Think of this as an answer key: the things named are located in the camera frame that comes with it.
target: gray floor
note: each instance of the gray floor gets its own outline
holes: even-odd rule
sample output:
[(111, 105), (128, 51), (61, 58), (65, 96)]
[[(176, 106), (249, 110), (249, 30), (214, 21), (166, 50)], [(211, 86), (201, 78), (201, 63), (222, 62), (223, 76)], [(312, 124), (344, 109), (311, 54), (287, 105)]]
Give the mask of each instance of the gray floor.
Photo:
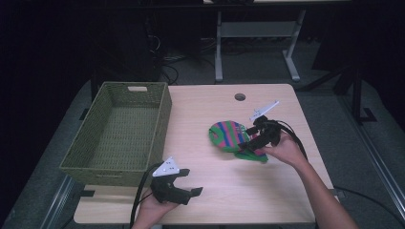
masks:
[[(326, 73), (311, 69), (319, 44), (299, 42), (293, 59), (302, 79), (298, 83), (292, 82), (281, 54), (281, 50), (285, 49), (288, 43), (288, 40), (282, 42), (251, 40), (239, 46), (238, 49), (244, 53), (228, 52), (226, 54), (225, 52), (222, 84), (288, 83), (299, 88)], [(183, 60), (170, 65), (179, 71), (178, 85), (215, 83), (213, 53), (203, 55), (202, 58)], [(174, 71), (164, 69), (174, 78)], [(334, 95), (331, 90), (334, 82), (335, 79), (310, 93), (297, 93), (331, 181), (336, 186), (377, 199), (401, 217), (371, 163), (368, 148), (357, 133), (358, 126), (353, 124), (347, 113), (345, 104), (350, 100), (351, 95), (343, 97)], [(362, 130), (370, 136), (398, 186), (404, 190), (405, 166), (402, 165), (405, 162), (404, 132), (385, 110), (376, 91), (367, 83), (364, 84), (362, 98), (363, 107), (370, 108), (377, 118), (377, 122), (365, 123)], [(58, 165), (79, 128), (79, 118), (83, 110), (90, 104), (90, 87), (87, 83), (60, 123), (3, 228), (41, 227), (52, 207), (53, 196), (64, 177), (64, 174), (58, 170)], [(62, 228), (66, 222), (69, 222), (66, 228), (128, 228), (128, 225), (79, 225), (70, 221), (82, 188), (82, 184), (73, 184), (72, 191), (66, 196), (65, 201), (62, 201), (64, 204), (60, 214), (54, 215), (52, 228)], [(340, 198), (342, 204), (361, 228), (400, 228), (400, 224), (379, 205), (349, 192), (341, 192), (341, 194), (344, 195)], [(188, 225), (167, 226), (167, 228), (219, 228), (219, 226)], [(226, 228), (314, 228), (314, 225), (227, 225)]]

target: wooden table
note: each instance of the wooden table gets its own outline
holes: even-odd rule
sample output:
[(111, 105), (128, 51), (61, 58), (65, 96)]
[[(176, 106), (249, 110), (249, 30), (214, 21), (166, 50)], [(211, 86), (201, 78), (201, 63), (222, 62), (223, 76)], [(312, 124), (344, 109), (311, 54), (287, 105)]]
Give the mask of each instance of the wooden table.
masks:
[[(267, 224), (314, 222), (304, 186), (288, 165), (270, 157), (268, 163), (241, 160), (223, 153), (208, 137), (218, 121), (233, 120), (252, 127), (253, 109), (274, 100), (280, 104), (266, 114), (288, 123), (302, 140), (309, 162), (332, 189), (309, 125), (294, 90), (280, 85), (171, 86), (172, 112), (163, 159), (173, 156), (188, 177), (176, 179), (182, 189), (203, 187), (168, 213), (161, 224)], [(235, 94), (244, 94), (238, 101)], [(77, 223), (128, 223), (137, 188), (87, 185), (95, 190), (82, 197), (75, 212)]]

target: dark background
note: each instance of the dark background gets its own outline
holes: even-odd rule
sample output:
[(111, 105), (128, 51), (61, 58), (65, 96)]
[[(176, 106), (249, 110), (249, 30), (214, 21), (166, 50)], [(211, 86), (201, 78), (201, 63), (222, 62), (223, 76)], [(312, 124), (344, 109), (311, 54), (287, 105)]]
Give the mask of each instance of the dark background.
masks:
[[(162, 12), (151, 22), (145, 21), (147, 13), (113, 13), (84, 7), (81, 2), (60, 0), (0, 2), (0, 222), (85, 82), (156, 81), (160, 61), (148, 51), (151, 41), (145, 35), (151, 28), (162, 35), (165, 44), (189, 54), (198, 53), (200, 37), (215, 34), (213, 12)], [(363, 78), (378, 90), (402, 128), (403, 11), (402, 1), (395, 0), (316, 8), (308, 11), (300, 35), (300, 39), (316, 37), (323, 41), (315, 69), (333, 71), (344, 64), (359, 66)], [(259, 14), (252, 15), (254, 20)], [(192, 19), (185, 21), (182, 17)], [(181, 31), (188, 32), (188, 39), (179, 40)]]

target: wrist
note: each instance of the wrist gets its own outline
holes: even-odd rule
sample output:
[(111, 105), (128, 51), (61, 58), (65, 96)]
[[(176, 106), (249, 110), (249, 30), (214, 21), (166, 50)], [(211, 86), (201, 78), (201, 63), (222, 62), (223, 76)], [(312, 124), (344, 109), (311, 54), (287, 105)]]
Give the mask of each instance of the wrist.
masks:
[(298, 163), (295, 163), (292, 167), (295, 169), (295, 171), (297, 171), (298, 174), (302, 174), (308, 169), (310, 169), (311, 165), (307, 160), (302, 160), (299, 161)]

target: hole in table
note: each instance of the hole in table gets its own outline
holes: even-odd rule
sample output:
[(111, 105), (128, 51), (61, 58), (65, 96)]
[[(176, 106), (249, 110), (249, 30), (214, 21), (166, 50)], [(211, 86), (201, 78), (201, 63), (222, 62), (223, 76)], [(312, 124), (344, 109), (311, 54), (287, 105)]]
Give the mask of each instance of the hole in table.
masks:
[(235, 94), (235, 99), (238, 101), (244, 101), (246, 99), (246, 95), (244, 94)]

